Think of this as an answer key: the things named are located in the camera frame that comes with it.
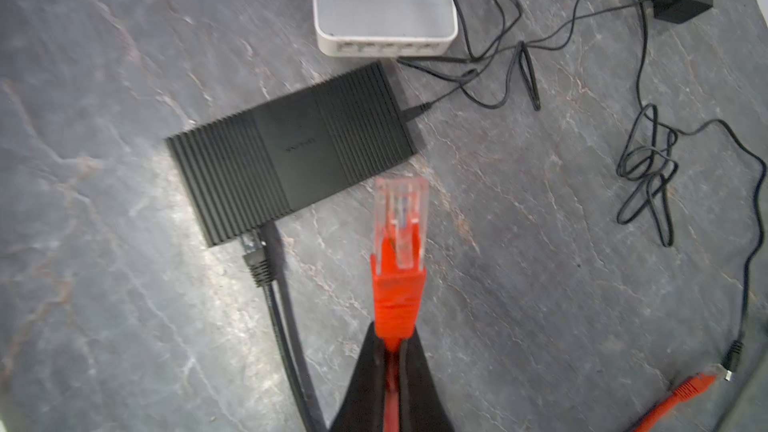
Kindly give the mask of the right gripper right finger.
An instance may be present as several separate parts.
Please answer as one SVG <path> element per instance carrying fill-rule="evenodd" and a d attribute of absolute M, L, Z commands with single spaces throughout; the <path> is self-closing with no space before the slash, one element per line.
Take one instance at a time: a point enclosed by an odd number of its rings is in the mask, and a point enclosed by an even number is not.
<path fill-rule="evenodd" d="M 399 430 L 454 432 L 440 400 L 418 331 L 398 351 Z"/>

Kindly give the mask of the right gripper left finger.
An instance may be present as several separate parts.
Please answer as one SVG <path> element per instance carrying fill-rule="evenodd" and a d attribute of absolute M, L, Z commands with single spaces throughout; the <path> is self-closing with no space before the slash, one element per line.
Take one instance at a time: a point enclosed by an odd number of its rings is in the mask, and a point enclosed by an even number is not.
<path fill-rule="evenodd" d="M 330 432 L 382 432 L 385 399 L 384 342 L 371 322 L 352 373 L 346 395 L 329 427 Z"/>

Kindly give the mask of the black ribbed network switch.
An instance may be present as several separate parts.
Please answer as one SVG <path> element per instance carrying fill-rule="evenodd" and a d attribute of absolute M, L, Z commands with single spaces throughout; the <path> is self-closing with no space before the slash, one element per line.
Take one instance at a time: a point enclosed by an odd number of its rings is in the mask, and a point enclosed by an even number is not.
<path fill-rule="evenodd" d="M 165 143 L 210 247 L 384 173 L 416 152 L 381 62 Z"/>

